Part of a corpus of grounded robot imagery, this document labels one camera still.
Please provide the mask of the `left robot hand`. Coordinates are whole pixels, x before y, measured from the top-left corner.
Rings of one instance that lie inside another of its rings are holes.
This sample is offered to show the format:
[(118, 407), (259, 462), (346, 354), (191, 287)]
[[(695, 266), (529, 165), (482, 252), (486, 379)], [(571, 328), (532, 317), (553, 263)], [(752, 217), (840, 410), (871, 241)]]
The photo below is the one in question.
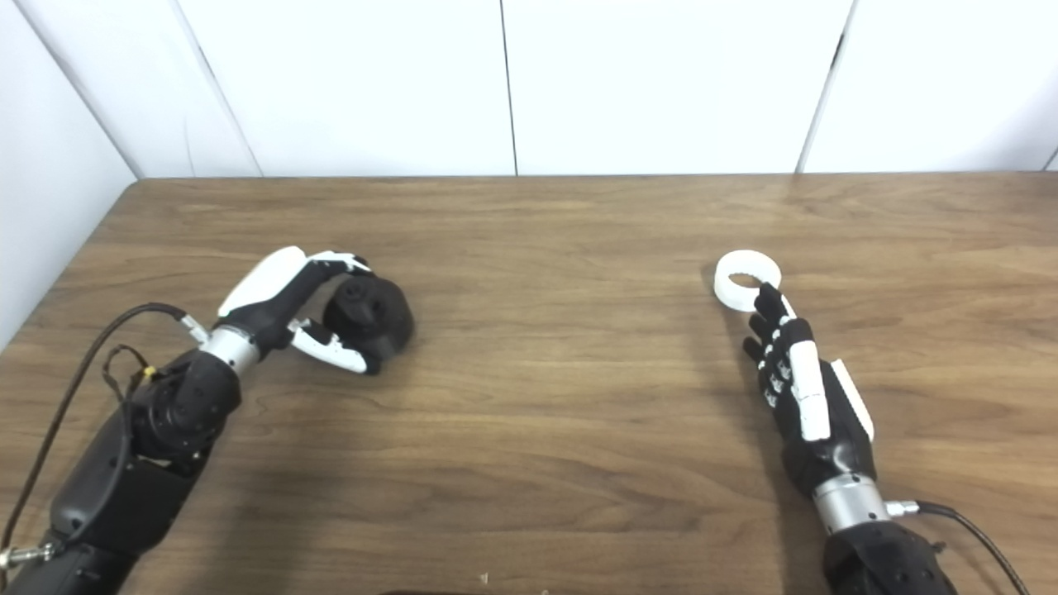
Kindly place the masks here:
[(254, 348), (258, 361), (293, 346), (336, 368), (378, 375), (381, 362), (373, 355), (359, 350), (321, 321), (296, 317), (325, 283), (340, 275), (378, 281), (366, 260), (352, 253), (307, 254), (296, 245), (278, 249), (224, 298), (215, 331), (240, 336), (243, 344)]

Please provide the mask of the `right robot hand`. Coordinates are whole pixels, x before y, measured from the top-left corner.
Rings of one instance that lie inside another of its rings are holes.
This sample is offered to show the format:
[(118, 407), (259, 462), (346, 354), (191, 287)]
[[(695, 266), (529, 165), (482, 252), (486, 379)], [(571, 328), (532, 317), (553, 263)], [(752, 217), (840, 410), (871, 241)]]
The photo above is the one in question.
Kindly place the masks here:
[(743, 348), (782, 440), (781, 463), (809, 497), (834, 477), (877, 479), (873, 438), (835, 365), (820, 357), (808, 320), (771, 283), (759, 287)]

